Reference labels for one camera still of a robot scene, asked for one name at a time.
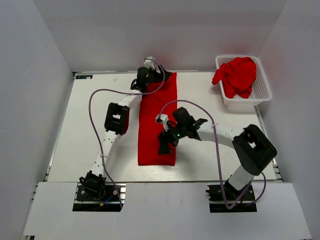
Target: cable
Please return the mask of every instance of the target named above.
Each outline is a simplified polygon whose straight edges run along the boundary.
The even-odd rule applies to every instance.
[[[245,196],[242,197],[241,202],[237,203],[236,206],[240,206],[245,200]]]
[[[253,200],[252,202],[249,202],[247,204],[244,204],[244,206],[250,206],[252,204],[255,204],[256,202],[258,202],[260,200],[262,195],[265,193],[266,187],[267,187],[267,178],[266,178],[266,175],[263,172],[261,172],[261,175],[263,176],[263,189],[262,189],[262,192],[260,193],[260,195],[255,200]]]
[[[104,190],[104,193],[103,193],[102,197],[100,197],[99,199],[96,199],[96,198],[92,198],[92,199],[93,200],[101,200],[105,196],[105,194],[106,194],[106,190]]]
[[[166,75],[165,75],[165,70],[164,68],[158,64],[156,61],[154,61],[153,59],[151,58],[144,58],[144,60],[151,60],[153,61],[155,64],[157,64],[158,68],[162,69],[162,72],[163,72],[163,80],[162,80],[162,83],[161,85],[154,91],[152,92],[141,92],[141,93],[130,93],[130,92],[123,92],[123,91],[117,91],[117,90],[112,90],[112,89],[106,89],[106,88],[101,88],[101,89],[97,89],[95,90],[91,96],[90,96],[90,99],[89,99],[89,106],[88,106],[88,111],[89,111],[89,118],[90,118],[90,122],[91,122],[91,125],[93,127],[93,130],[94,130],[94,133],[95,133],[95,136],[98,140],[98,143],[99,143],[99,147],[100,147],[100,152],[101,152],[101,157],[102,157],[102,166],[103,166],[103,170],[105,172],[105,174],[107,175],[107,177],[110,179],[110,181],[112,182],[112,184],[114,185],[114,188],[116,190],[116,194],[119,198],[119,204],[120,204],[120,208],[122,209],[122,202],[121,202],[121,198],[120,198],[120,193],[119,193],[119,190],[117,188],[117,185],[115,183],[115,181],[112,179],[112,177],[110,176],[110,174],[108,173],[107,171],[107,168],[106,168],[106,165],[105,165],[105,157],[104,157],[104,149],[103,149],[103,145],[101,143],[101,140],[100,140],[100,137],[99,137],[99,134],[98,134],[98,131],[96,129],[96,126],[95,126],[95,123],[94,123],[94,120],[92,118],[92,112],[91,112],[91,103],[92,103],[92,98],[94,97],[94,95],[98,92],[101,92],[101,91],[107,91],[107,92],[113,92],[113,93],[117,93],[117,94],[124,94],[124,95],[149,95],[149,94],[154,94],[156,91],[158,91],[164,84],[165,80],[166,80]]]
[[[103,204],[107,204],[107,202],[109,202],[112,199],[112,196],[109,197],[107,200],[105,200],[104,202],[102,202]]]
[[[225,192],[225,188],[224,188],[224,181],[223,181],[223,178],[222,178],[222,168],[221,168],[221,160],[220,160],[220,152],[219,152],[219,143],[218,143],[218,135],[217,135],[217,129],[216,129],[216,124],[215,124],[215,121],[214,121],[214,118],[210,115],[210,113],[205,110],[203,107],[199,106],[198,104],[192,102],[192,101],[188,101],[188,100],[174,100],[174,101],[170,101],[168,102],[166,105],[163,106],[163,108],[161,109],[160,113],[159,113],[159,117],[161,116],[161,114],[163,113],[163,111],[165,110],[165,108],[172,104],[172,103],[176,103],[176,102],[184,102],[184,103],[189,103],[189,104],[192,104],[196,107],[198,107],[199,109],[201,109],[202,111],[204,111],[210,118],[212,124],[213,124],[213,133],[214,133],[214,140],[215,140],[215,150],[216,150],[216,158],[217,158],[217,163],[218,163],[218,173],[219,173],[219,182],[220,182],[220,188],[221,188],[221,193],[222,193],[222,198],[223,198],[223,201],[224,201],[224,205],[227,209],[232,209],[236,204],[237,202],[239,202],[239,200],[244,196],[244,194],[246,193],[246,191],[249,189],[250,187],[250,184],[252,181],[250,181],[247,185],[244,186],[243,188],[243,191],[241,192],[241,194],[237,197],[237,199],[231,204],[229,205],[228,204],[228,200],[227,200],[227,197],[226,197],[226,192]],[[263,195],[264,193],[264,190],[262,191],[262,194],[255,200],[255,202],[257,202]]]

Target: red cloth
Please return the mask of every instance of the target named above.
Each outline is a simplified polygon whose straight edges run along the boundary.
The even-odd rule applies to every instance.
[[[229,63],[221,65],[212,79],[214,85],[222,81],[224,94],[232,99],[236,94],[249,98],[252,83],[256,80],[255,62],[250,57],[237,57]]]
[[[147,93],[156,90],[161,83],[152,83]],[[164,129],[162,124],[156,123],[156,116],[163,106],[177,100],[177,73],[173,72],[170,78],[154,94],[144,95],[140,103],[139,133],[138,133],[138,164],[139,165],[170,165],[176,164],[176,149],[171,147],[171,154],[158,155],[158,135]],[[172,112],[177,109],[177,103],[168,105],[164,114],[175,122]]]

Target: white table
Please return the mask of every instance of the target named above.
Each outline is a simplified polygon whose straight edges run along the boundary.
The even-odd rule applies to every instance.
[[[178,72],[178,99],[198,103],[205,108],[216,123],[230,127],[259,126],[255,113],[232,113],[223,104],[219,86],[211,84],[213,72]],[[88,101],[91,93],[100,88],[110,88],[127,92],[136,73],[94,74],[92,79],[75,79],[67,106],[63,125],[55,149],[48,182],[78,182],[85,176],[96,160],[99,145],[90,124]],[[104,136],[104,122],[110,102],[117,103],[124,95],[99,92],[92,101],[92,116],[100,138]],[[208,118],[193,105],[178,102],[198,118]],[[216,148],[213,142],[183,138],[176,149],[175,166],[138,166],[139,108],[130,111],[129,129],[122,136],[108,171],[117,182],[157,182],[157,181],[218,181]],[[226,180],[240,165],[236,152],[220,145],[222,174]],[[272,164],[264,173],[268,180],[275,180]]]
[[[253,183],[260,193],[263,184]],[[310,239],[291,183],[268,183],[257,212],[210,213],[207,184],[127,183],[121,212],[72,211],[75,182],[40,182],[23,234],[35,240]]]

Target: white floor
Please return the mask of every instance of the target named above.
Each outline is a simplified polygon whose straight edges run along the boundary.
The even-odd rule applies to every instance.
[[[214,120],[230,127],[259,126],[252,113],[232,113],[223,104],[220,87],[211,84],[213,72],[179,72],[177,74],[178,99],[193,101],[205,108]],[[48,182],[78,182],[90,170],[99,153],[99,146],[88,115],[91,93],[100,88],[129,91],[136,73],[95,74],[92,79],[76,79],[61,133],[54,153]],[[99,92],[92,101],[92,116],[100,137],[104,136],[104,122],[110,102],[117,103],[124,95]],[[178,102],[198,118],[208,118],[200,109]],[[109,165],[109,173],[118,182],[152,181],[217,181],[216,148],[213,142],[182,139],[176,150],[175,166],[138,166],[137,144],[139,108],[130,111],[128,132],[122,136]],[[236,152],[220,145],[223,178],[226,180],[239,166]],[[276,179],[272,164],[264,173],[268,180]]]

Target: laundry basket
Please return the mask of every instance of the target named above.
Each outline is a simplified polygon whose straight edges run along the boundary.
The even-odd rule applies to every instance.
[[[233,98],[228,98],[225,95],[222,81],[220,81],[220,88],[223,97],[223,103],[228,107],[253,107],[264,101],[270,101],[272,98],[269,83],[260,63],[260,60],[255,56],[246,55],[221,55],[215,58],[216,69],[219,69],[222,64],[231,62],[233,59],[240,57],[250,57],[256,65],[255,81],[252,84],[252,93],[249,98],[240,97],[236,94]]]

